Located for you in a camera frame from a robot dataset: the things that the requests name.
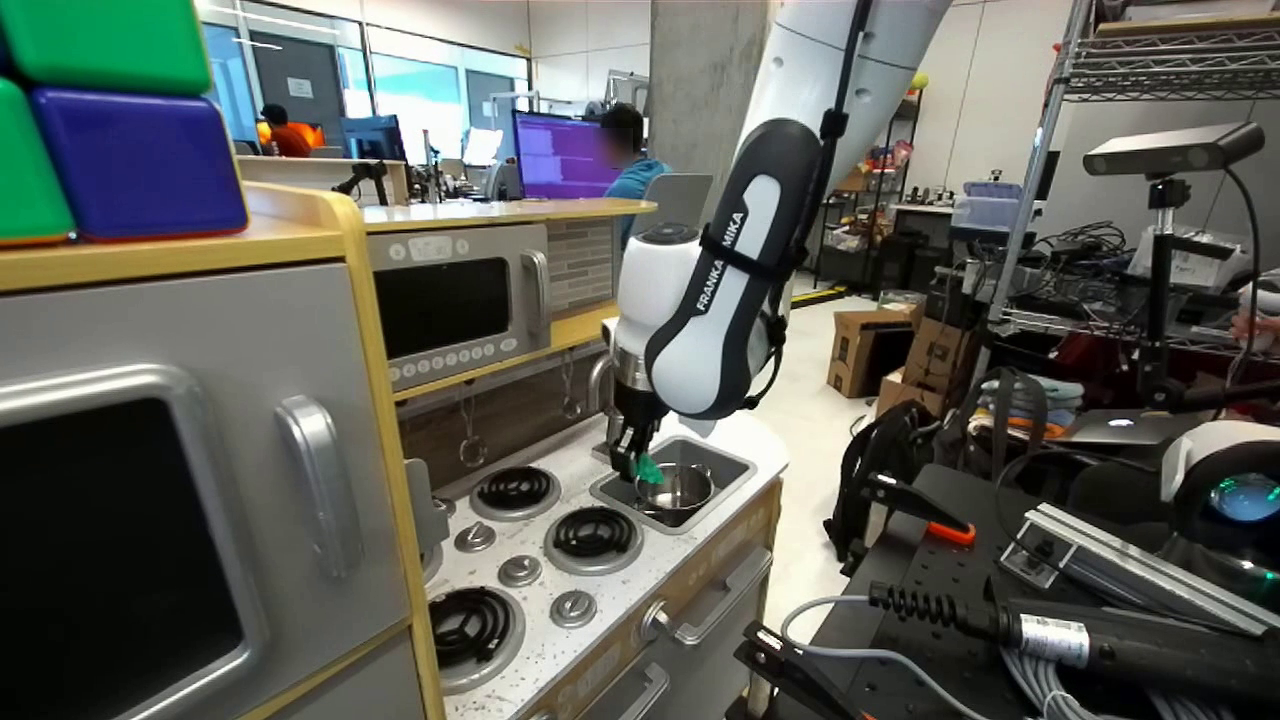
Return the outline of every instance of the stove knob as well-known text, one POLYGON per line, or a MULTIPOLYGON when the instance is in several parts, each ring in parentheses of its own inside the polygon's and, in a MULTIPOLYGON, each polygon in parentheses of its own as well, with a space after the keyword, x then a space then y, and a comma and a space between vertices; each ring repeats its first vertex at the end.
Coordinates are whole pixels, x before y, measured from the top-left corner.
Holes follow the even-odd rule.
POLYGON ((551 625, 562 626, 583 626, 597 617, 597 596, 588 590, 564 590, 551 598, 551 625))
POLYGON ((545 572, 545 564, 538 556, 511 556, 496 566, 496 578, 509 589, 529 589, 529 584, 538 584, 541 572, 545 572))
POLYGON ((482 548, 489 548, 494 539, 496 539, 496 531, 494 531, 489 523, 474 523, 474 526, 458 531, 453 548, 461 548, 461 550, 482 550, 482 548))

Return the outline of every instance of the microwave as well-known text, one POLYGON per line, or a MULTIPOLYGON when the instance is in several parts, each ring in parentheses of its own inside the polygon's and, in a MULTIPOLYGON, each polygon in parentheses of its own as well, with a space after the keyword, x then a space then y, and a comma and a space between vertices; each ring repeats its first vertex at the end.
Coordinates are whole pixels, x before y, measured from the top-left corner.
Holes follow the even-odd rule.
POLYGON ((0 294, 0 716, 250 716, 407 590, 343 263, 0 294))
POLYGON ((551 345, 545 222, 370 243, 398 391, 551 345))

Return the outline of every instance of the stove burner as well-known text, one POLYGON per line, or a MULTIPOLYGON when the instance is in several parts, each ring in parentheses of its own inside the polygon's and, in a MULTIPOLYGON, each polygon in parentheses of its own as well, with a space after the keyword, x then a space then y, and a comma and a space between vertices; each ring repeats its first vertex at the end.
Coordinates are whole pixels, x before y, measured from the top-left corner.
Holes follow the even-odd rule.
POLYGON ((489 520, 529 520, 551 509, 558 494, 562 494, 558 476, 541 469, 505 469, 474 490, 474 509, 475 516, 489 516, 489 520))
POLYGON ((511 662, 526 640, 522 608, 494 589, 461 589, 433 598, 444 693, 465 693, 511 662))
POLYGON ((547 556, 564 572, 618 572, 640 556, 640 537, 618 509, 576 509, 547 531, 547 556))

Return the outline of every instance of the cardboard box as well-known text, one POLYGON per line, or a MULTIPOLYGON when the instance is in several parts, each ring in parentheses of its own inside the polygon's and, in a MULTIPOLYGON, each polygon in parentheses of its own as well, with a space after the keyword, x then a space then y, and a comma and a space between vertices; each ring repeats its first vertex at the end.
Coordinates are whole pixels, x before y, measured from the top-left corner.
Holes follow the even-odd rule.
POLYGON ((921 315, 904 383, 957 396, 967 388, 977 334, 931 315, 921 315))
POLYGON ((892 403, 908 403, 908 398, 924 403, 931 415, 946 415, 954 407, 946 391, 904 383, 904 373, 888 373, 881 381, 876 415, 884 415, 892 403))
POLYGON ((881 376, 913 353, 913 307, 835 310, 828 383, 842 396, 876 396, 881 376))

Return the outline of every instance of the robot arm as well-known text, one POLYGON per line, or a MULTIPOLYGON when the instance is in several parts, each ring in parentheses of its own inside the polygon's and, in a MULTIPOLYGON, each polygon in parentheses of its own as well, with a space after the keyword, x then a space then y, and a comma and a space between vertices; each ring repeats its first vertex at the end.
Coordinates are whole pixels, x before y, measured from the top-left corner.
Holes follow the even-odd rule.
POLYGON ((632 237, 614 327, 614 463, 636 463, 666 410, 719 420, 780 363, 780 294, 831 182, 884 133, 947 0, 785 0, 743 141, 706 231, 632 237))

